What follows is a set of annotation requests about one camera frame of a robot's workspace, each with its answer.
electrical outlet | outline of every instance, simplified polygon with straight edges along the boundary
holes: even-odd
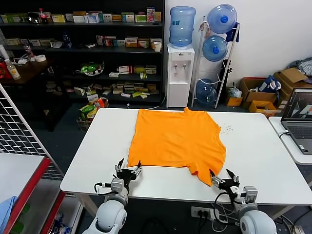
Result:
[[[293,229],[293,234],[304,234],[304,230],[301,226],[295,226]]]
[[[219,217],[219,211],[218,210],[215,210],[215,215],[214,215],[214,210],[211,208],[191,206],[191,216],[192,217],[200,218],[200,216],[198,215],[198,211],[202,211],[203,213],[204,213],[204,211],[207,211],[208,212],[208,219],[210,219],[210,220],[215,219],[215,215],[217,217]]]

laptop keyboard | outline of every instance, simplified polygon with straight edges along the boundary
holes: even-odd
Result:
[[[288,126],[296,139],[312,139],[312,126]]]

water jug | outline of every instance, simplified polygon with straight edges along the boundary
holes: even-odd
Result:
[[[228,43],[220,36],[212,35],[203,43],[203,55],[212,62],[223,59],[228,52]]]
[[[171,8],[169,42],[173,46],[184,47],[192,43],[195,8],[176,6]]]
[[[207,21],[213,32],[227,33],[235,26],[237,13],[231,5],[222,4],[209,12]]]
[[[215,87],[211,83],[213,82],[210,79],[202,79],[196,84],[197,100],[208,106],[213,106],[217,98]]]

laptop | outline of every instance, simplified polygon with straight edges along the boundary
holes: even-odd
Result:
[[[312,89],[293,89],[281,122],[300,151],[312,155]]]

water bottle rack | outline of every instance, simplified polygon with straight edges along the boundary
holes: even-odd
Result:
[[[230,63],[231,63],[231,58],[232,58],[232,54],[233,54],[233,49],[234,49],[234,46],[236,44],[236,38],[238,36],[238,32],[239,32],[239,28],[240,28],[240,24],[238,23],[237,24],[237,27],[236,28],[233,28],[235,29],[235,35],[234,35],[234,39],[233,39],[233,42],[232,42],[232,45],[231,45],[231,49],[230,49],[230,53],[229,53],[229,56],[227,58],[223,58],[222,59],[222,65],[224,68],[225,68],[225,71],[224,71],[224,74],[223,74],[223,77],[222,79],[220,79],[219,77],[219,73],[216,72],[216,75],[218,77],[218,81],[216,82],[213,82],[211,84],[217,84],[219,82],[221,82],[221,86],[220,86],[220,89],[219,89],[219,92],[218,92],[218,96],[217,96],[217,99],[216,99],[216,102],[215,102],[215,105],[214,105],[214,108],[216,109],[217,106],[218,106],[218,103],[219,103],[219,99],[220,99],[220,95],[221,95],[221,90],[222,90],[222,87],[224,86],[224,80],[225,80],[225,77],[227,75],[227,71],[229,69],[229,66],[230,66]],[[198,53],[197,53],[197,57],[196,57],[196,66],[195,66],[195,71],[193,73],[193,78],[195,81],[194,81],[194,87],[193,87],[193,93],[192,93],[192,107],[193,107],[193,104],[194,104],[194,100],[196,100],[196,85],[197,85],[197,82],[202,82],[201,79],[199,78],[199,65],[200,65],[200,60],[201,60],[201,57],[203,57],[203,43],[204,43],[204,40],[205,40],[205,35],[207,33],[207,31],[209,30],[209,25],[206,21],[206,16],[203,17],[203,22],[201,23],[200,27],[199,27],[199,30],[201,31],[201,34],[200,34],[200,41],[199,41],[199,47],[198,47]]]

